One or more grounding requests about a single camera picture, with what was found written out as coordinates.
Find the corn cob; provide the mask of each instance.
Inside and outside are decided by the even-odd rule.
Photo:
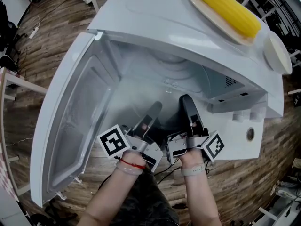
[[[256,16],[235,0],[203,0],[238,33],[254,38],[261,29]]]

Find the parquet floor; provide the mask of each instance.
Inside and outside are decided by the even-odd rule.
[[[30,34],[38,22],[37,16],[40,16],[40,28],[35,37],[32,40],[23,38],[18,44],[22,51],[19,64],[21,75],[46,88],[71,43],[95,15],[92,6],[80,0],[68,0],[43,18],[63,1],[42,0],[38,8],[30,8],[20,25],[20,33]],[[287,91],[297,86],[295,77],[298,82],[297,75],[284,77],[284,117],[265,120],[260,157],[254,160],[216,161],[209,165],[209,183],[226,225],[231,220],[243,220],[245,223],[254,220],[259,214],[258,207],[265,207],[272,199],[269,192],[273,184],[291,167],[301,141],[301,107],[294,108],[292,98],[286,95]],[[11,93],[16,95],[16,101],[6,102],[4,127],[7,145],[33,136],[43,102],[43,96],[25,89],[16,88]],[[26,140],[8,147],[10,155],[20,155],[19,161],[11,163],[19,186],[29,180],[31,145],[32,141]],[[113,171],[114,165],[115,161],[106,159],[101,148],[95,146],[86,171],[80,176],[83,183],[69,185],[63,191],[67,196],[65,201],[57,199],[62,211],[81,215],[101,182]],[[158,171],[167,167],[168,162],[164,158]],[[181,173],[176,171],[160,184],[160,189],[172,205],[185,202],[183,183]],[[20,201],[30,214],[43,212],[30,200],[30,192],[20,196]],[[181,223],[185,225],[189,221],[188,210],[178,210],[178,213]]]

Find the metal rack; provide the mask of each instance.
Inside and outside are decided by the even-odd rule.
[[[284,25],[287,23],[290,25],[291,33],[293,36],[299,36],[301,33],[301,23],[300,23],[299,19],[297,18],[296,14],[291,9],[291,7],[287,4],[287,2],[285,0],[273,0],[273,1],[278,5],[284,18],[287,20],[287,22],[285,22],[281,18],[281,16],[279,16],[282,23]]]

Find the wristband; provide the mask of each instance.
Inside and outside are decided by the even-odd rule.
[[[200,165],[194,166],[193,168],[181,168],[181,173],[184,177],[186,176],[194,176],[205,171],[205,164],[202,163]]]
[[[142,169],[128,168],[126,166],[123,166],[120,162],[117,162],[116,167],[119,170],[121,170],[121,171],[123,171],[123,172],[125,172],[125,173],[127,173],[129,175],[136,175],[136,176],[138,176],[138,175],[142,174]]]

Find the red string bracelet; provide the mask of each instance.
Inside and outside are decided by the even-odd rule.
[[[145,169],[145,166],[140,166],[140,165],[137,165],[136,163],[128,163],[128,162],[126,162],[125,160],[123,160],[122,158],[121,158],[120,160],[121,160],[122,162],[124,162],[125,164],[127,164],[127,165],[131,165],[132,167],[140,168],[140,169],[142,169],[142,170]]]

